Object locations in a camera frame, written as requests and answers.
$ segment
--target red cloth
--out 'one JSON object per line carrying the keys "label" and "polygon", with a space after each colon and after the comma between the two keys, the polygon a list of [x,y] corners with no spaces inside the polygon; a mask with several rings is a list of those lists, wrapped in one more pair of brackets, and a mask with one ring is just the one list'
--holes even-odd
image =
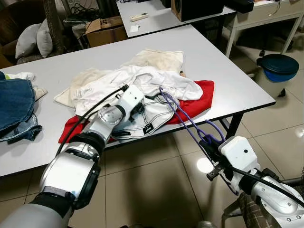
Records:
{"label": "red cloth", "polygon": [[[63,142],[65,136],[66,136],[66,135],[68,134],[68,132],[72,129],[72,127],[74,126],[74,124],[77,123],[78,120],[79,120],[79,117],[75,115],[75,116],[73,116],[71,119],[69,119],[69,120],[66,122],[65,128],[63,129],[63,132],[62,132],[62,134],[61,134],[61,136],[60,136],[60,139],[59,139],[59,141],[58,141],[59,143],[62,143],[62,142]],[[86,123],[86,124],[84,124],[84,123],[79,124],[79,125],[74,129],[74,131],[71,133],[71,135],[68,137],[66,143],[70,142],[70,139],[71,139],[74,135],[81,133],[82,129],[83,129],[86,125],[87,125],[87,123]]]}
{"label": "red cloth", "polygon": [[[203,95],[199,100],[182,101],[180,100],[180,107],[191,117],[195,117],[205,110],[211,108],[214,82],[213,81],[194,81],[203,90]],[[176,111],[183,121],[187,121],[187,117],[180,111]],[[179,124],[180,120],[174,116],[166,124]]]}
{"label": "red cloth", "polygon": [[[202,112],[204,112],[205,110],[207,110],[208,108],[211,107],[211,103],[212,103],[212,98],[213,98],[213,90],[214,90],[214,82],[213,81],[195,81],[196,84],[198,84],[202,90],[203,90],[203,95],[200,97],[199,100],[191,100],[191,101],[182,101],[180,100],[180,107],[191,117],[195,117],[199,114],[201,114]],[[181,113],[180,110],[177,110],[177,113],[180,115],[181,119],[183,121],[188,120],[187,117]],[[74,124],[77,123],[77,121],[79,120],[78,116],[74,116],[71,119],[69,119],[66,124],[65,124],[65,128],[60,136],[59,139],[59,143],[62,143],[65,136],[67,135],[67,133],[71,130],[71,128],[73,127]],[[178,119],[178,117],[174,114],[174,116],[166,123],[166,124],[179,124],[180,120]],[[76,135],[81,133],[81,131],[83,130],[83,128],[87,125],[86,124],[79,124],[75,130],[72,132],[72,134],[70,135],[70,137],[67,139],[66,142],[69,142],[70,139]]]}

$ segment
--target trash bin lid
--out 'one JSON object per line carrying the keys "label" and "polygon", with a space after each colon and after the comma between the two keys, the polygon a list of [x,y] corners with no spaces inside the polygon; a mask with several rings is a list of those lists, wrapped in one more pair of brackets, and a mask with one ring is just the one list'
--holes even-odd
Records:
{"label": "trash bin lid", "polygon": [[297,73],[299,69],[298,62],[285,55],[270,54],[256,61],[264,70],[278,75],[290,75]]}

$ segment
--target white sock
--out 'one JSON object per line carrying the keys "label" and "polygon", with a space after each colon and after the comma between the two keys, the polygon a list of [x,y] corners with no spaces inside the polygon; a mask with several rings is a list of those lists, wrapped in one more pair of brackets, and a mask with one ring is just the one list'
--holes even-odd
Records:
{"label": "white sock", "polygon": [[48,93],[48,91],[45,88],[33,87],[33,89],[35,92],[35,101],[37,101],[39,98],[41,98],[42,96]]}
{"label": "white sock", "polygon": [[5,74],[6,76],[8,76],[10,79],[16,79],[16,78],[20,78],[20,79],[27,79],[30,81],[33,81],[35,75],[31,72],[21,72],[18,74]]}

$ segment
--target tiled floor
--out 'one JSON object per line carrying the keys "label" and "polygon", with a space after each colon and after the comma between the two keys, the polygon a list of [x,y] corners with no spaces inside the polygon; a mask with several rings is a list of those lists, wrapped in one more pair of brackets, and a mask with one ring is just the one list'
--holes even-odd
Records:
{"label": "tiled floor", "polygon": [[[299,177],[304,166],[304,34],[296,34],[294,57],[301,70],[287,96],[268,108],[244,115],[237,134],[249,139],[262,168],[281,178]],[[259,50],[232,53],[242,70],[252,71]],[[209,125],[202,129],[215,134]],[[204,157],[186,131],[142,140],[104,153],[103,171],[89,206],[70,220],[75,228],[118,228],[142,223],[156,228],[191,228],[204,218],[220,228],[223,209],[236,200],[224,182],[207,180],[197,169]],[[0,220],[34,199],[43,168],[0,179]],[[241,217],[227,228],[244,228]]]}

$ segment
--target gray pillow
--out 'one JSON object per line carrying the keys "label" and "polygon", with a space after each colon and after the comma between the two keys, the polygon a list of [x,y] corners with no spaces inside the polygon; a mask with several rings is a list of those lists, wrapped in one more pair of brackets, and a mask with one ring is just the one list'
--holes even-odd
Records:
{"label": "gray pillow", "polygon": [[40,25],[41,23],[30,25],[21,33],[16,45],[16,59],[28,56],[35,51],[37,32]]}
{"label": "gray pillow", "polygon": [[46,58],[53,50],[53,41],[49,33],[47,19],[45,19],[37,33],[37,46],[43,58]]}

